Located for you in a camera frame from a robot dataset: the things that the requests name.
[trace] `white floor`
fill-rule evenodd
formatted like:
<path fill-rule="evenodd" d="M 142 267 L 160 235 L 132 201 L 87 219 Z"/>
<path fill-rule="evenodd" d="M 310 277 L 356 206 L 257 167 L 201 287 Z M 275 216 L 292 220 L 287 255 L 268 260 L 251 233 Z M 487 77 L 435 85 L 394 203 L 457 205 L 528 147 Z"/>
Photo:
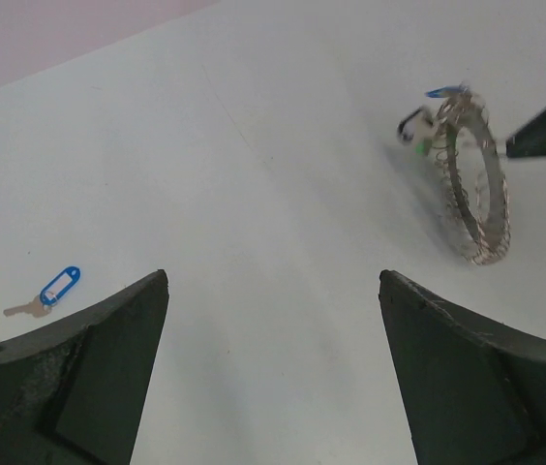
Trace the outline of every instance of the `white floor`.
<path fill-rule="evenodd" d="M 505 167 L 511 252 L 477 268 L 395 140 L 463 79 L 499 136 L 540 111 L 546 2 L 222 0 L 1 88 L 0 339 L 163 268 L 134 464 L 415 463 L 381 270 L 546 337 L 546 161 Z"/>

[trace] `metal coil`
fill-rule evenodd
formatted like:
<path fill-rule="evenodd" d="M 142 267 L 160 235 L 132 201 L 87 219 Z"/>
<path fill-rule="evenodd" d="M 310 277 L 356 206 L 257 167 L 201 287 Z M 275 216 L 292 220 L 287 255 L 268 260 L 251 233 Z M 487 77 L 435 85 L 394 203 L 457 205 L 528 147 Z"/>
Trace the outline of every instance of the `metal coil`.
<path fill-rule="evenodd" d="M 441 105 L 436 121 L 430 155 L 440 170 L 448 219 L 462 239 L 459 252 L 474 264 L 498 262 L 510 244 L 509 195 L 485 105 L 467 87 L 461 87 Z M 463 129 L 474 137 L 484 161 L 484 170 L 475 180 L 477 216 L 470 211 L 457 163 L 456 144 Z"/>

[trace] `key tag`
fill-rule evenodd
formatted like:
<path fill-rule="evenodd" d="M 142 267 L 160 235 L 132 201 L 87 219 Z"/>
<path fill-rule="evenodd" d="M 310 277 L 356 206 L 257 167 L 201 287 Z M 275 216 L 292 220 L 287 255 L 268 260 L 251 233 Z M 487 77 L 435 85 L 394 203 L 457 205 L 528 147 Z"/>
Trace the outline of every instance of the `key tag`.
<path fill-rule="evenodd" d="M 79 271 L 79 268 L 76 266 L 65 268 L 60 274 L 53 278 L 39 294 L 39 299 L 43 306 L 55 306 L 69 289 L 79 281 L 80 276 L 81 271 Z"/>
<path fill-rule="evenodd" d="M 465 84 L 461 85 L 446 85 L 445 87 L 441 87 L 439 89 L 431 90 L 430 92 L 426 92 L 426 97 L 429 97 L 431 99 L 447 99 L 449 97 L 452 97 L 457 94 L 462 94 L 466 90 L 468 90 L 469 87 Z"/>

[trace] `blue key tag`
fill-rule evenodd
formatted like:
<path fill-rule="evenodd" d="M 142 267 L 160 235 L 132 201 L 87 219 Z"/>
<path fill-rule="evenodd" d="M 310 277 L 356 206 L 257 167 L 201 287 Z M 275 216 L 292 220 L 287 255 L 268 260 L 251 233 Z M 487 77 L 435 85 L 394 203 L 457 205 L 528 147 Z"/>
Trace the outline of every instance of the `blue key tag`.
<path fill-rule="evenodd" d="M 43 288 L 39 294 L 41 303 L 48 307 L 54 306 L 79 281 L 80 276 L 81 271 L 76 266 L 65 268 Z"/>
<path fill-rule="evenodd" d="M 451 97 L 453 94 L 460 94 L 465 91 L 465 87 L 462 85 L 447 85 L 441 87 L 440 89 L 431 90 L 426 92 L 426 97 L 431 99 L 446 99 Z"/>

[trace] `pink wall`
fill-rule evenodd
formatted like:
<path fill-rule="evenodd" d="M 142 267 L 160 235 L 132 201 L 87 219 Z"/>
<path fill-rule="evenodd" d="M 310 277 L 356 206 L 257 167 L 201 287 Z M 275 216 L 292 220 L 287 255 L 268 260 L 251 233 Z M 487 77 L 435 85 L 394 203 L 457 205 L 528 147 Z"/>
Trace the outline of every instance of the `pink wall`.
<path fill-rule="evenodd" d="M 216 0 L 0 0 L 0 86 Z"/>

